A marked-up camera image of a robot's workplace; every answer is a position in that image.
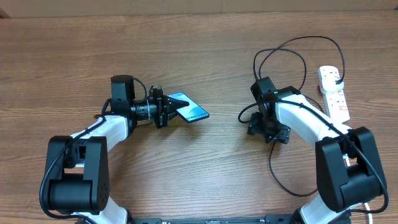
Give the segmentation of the blue screen smartphone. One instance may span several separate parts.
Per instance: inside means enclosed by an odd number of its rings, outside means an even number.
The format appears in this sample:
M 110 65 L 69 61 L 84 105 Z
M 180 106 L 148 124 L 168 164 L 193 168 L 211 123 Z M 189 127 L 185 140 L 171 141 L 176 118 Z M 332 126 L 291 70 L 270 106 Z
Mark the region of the blue screen smartphone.
M 177 113 L 188 123 L 193 123 L 202 119 L 206 119 L 210 116 L 207 111 L 205 111 L 201 106 L 196 104 L 191 98 L 189 98 L 186 94 L 182 92 L 172 93 L 168 96 L 173 99 L 186 101 L 189 103 L 188 106 L 177 109 Z

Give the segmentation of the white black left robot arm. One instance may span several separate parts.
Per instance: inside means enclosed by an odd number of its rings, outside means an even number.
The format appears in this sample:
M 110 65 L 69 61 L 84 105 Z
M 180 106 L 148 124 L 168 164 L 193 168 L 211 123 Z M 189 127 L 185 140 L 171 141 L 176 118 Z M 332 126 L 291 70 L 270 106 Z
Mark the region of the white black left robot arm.
M 111 97 L 91 126 L 49 140 L 39 203 L 51 218 L 77 218 L 80 223 L 133 223 L 128 209 L 109 195 L 108 152 L 126 140 L 140 121 L 167 126 L 189 102 L 165 95 L 161 88 L 144 90 L 137 100 L 131 75 L 111 77 Z

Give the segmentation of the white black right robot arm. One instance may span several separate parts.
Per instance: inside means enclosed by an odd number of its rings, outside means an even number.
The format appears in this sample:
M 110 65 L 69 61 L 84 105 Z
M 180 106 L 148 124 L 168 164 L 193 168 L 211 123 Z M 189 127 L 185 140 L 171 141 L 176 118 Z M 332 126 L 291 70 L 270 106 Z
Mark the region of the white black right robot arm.
M 266 223 L 350 223 L 352 213 L 377 214 L 389 204 L 373 133 L 333 121 L 292 86 L 277 89 L 268 77 L 251 86 L 258 111 L 248 134 L 286 144 L 294 130 L 315 150 L 317 192 L 292 214 L 266 215 Z

